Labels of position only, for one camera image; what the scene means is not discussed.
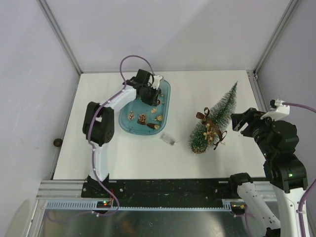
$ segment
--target brown bow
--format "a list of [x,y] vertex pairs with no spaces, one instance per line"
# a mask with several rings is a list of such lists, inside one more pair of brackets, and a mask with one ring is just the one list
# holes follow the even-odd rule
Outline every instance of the brown bow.
[[[204,133],[205,139],[207,139],[207,137],[209,136],[208,143],[209,144],[212,143],[215,146],[214,147],[214,150],[215,150],[218,144],[221,143],[226,137],[227,131],[221,132],[221,130],[219,130],[219,127],[216,124],[214,124],[212,119],[209,117],[209,113],[210,113],[209,108],[205,107],[204,114],[197,112],[196,117],[202,120],[202,124],[207,127],[207,131]],[[218,138],[219,138],[219,141],[216,144],[214,144],[215,135],[218,135]]]

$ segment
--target blue tray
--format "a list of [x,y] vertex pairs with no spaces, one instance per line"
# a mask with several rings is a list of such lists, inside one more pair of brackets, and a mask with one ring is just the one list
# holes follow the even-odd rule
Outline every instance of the blue tray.
[[[143,103],[140,99],[136,99],[128,103],[124,106],[123,109],[121,109],[118,117],[118,122],[124,131],[136,135],[155,135],[163,130],[167,123],[171,87],[170,84],[166,80],[164,80],[160,84],[159,88],[161,89],[163,96],[158,96],[160,104],[157,107],[149,106]],[[157,112],[152,113],[151,111],[153,108],[156,108]],[[131,111],[133,111],[135,118],[129,120],[128,115],[131,113]],[[146,125],[138,124],[137,120],[138,115],[140,114],[147,115],[147,123],[159,124],[160,128],[154,130],[150,127],[147,127]],[[162,115],[162,122],[154,120],[158,115]]]

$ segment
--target white tabletop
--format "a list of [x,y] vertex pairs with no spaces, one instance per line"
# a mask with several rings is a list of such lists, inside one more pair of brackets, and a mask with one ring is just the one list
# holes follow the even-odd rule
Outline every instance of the white tabletop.
[[[252,138],[233,132],[231,124],[225,145],[205,154],[192,153],[188,137],[198,122],[197,112],[211,108],[236,81],[237,108],[242,113],[257,108],[246,71],[157,72],[171,85],[171,98],[164,130],[153,136],[129,134],[115,117],[115,134],[109,143],[110,179],[174,179],[223,178],[248,172],[252,177],[264,177],[265,161]],[[136,73],[125,73],[127,79]],[[102,102],[122,87],[119,73],[82,74],[70,114],[54,179],[85,179],[90,170],[91,146],[82,132],[86,106]],[[165,132],[178,143],[163,142]]]

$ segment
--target robotic arm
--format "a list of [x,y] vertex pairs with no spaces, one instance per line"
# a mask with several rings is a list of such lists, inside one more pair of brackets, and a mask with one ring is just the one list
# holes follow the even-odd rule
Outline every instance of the robotic arm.
[[[260,112],[254,108],[243,114],[232,114],[233,130],[242,131],[245,137],[254,138],[266,161],[266,178],[273,185],[276,194],[279,221],[270,211],[262,197],[257,193],[247,173],[230,177],[233,191],[236,192],[252,210],[265,237],[301,237],[298,205],[307,188],[307,175],[304,165],[293,154],[299,141],[296,126],[280,120],[289,114],[289,106],[284,101],[271,101],[275,111]],[[304,223],[307,223],[306,205],[303,207]],[[305,225],[306,236],[309,235]]]
[[[137,97],[140,97],[145,104],[157,106],[158,95],[161,93],[159,85],[162,81],[162,76],[153,75],[139,69],[135,77],[126,81],[125,90],[100,110],[92,128],[91,142],[96,145],[94,165],[101,181],[104,181],[109,176],[107,143],[111,141],[114,135],[114,114]],[[95,102],[90,102],[87,106],[82,128],[86,139],[88,139],[88,131],[93,115],[99,107],[100,103]],[[89,176],[97,180],[92,168]]]

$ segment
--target miniature christmas tree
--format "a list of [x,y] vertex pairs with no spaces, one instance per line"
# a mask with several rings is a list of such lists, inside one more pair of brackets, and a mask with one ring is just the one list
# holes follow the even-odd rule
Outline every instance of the miniature christmas tree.
[[[231,122],[231,114],[235,112],[236,108],[236,95],[237,95],[237,82],[227,92],[223,98],[217,102],[213,108],[210,109],[208,117],[211,118],[213,123],[218,126],[221,131],[224,131]],[[196,154],[206,152],[209,146],[213,143],[209,143],[209,140],[205,138],[205,133],[208,128],[200,121],[193,132],[190,135],[189,143],[192,151]],[[215,136],[214,143],[219,140],[218,136]]]

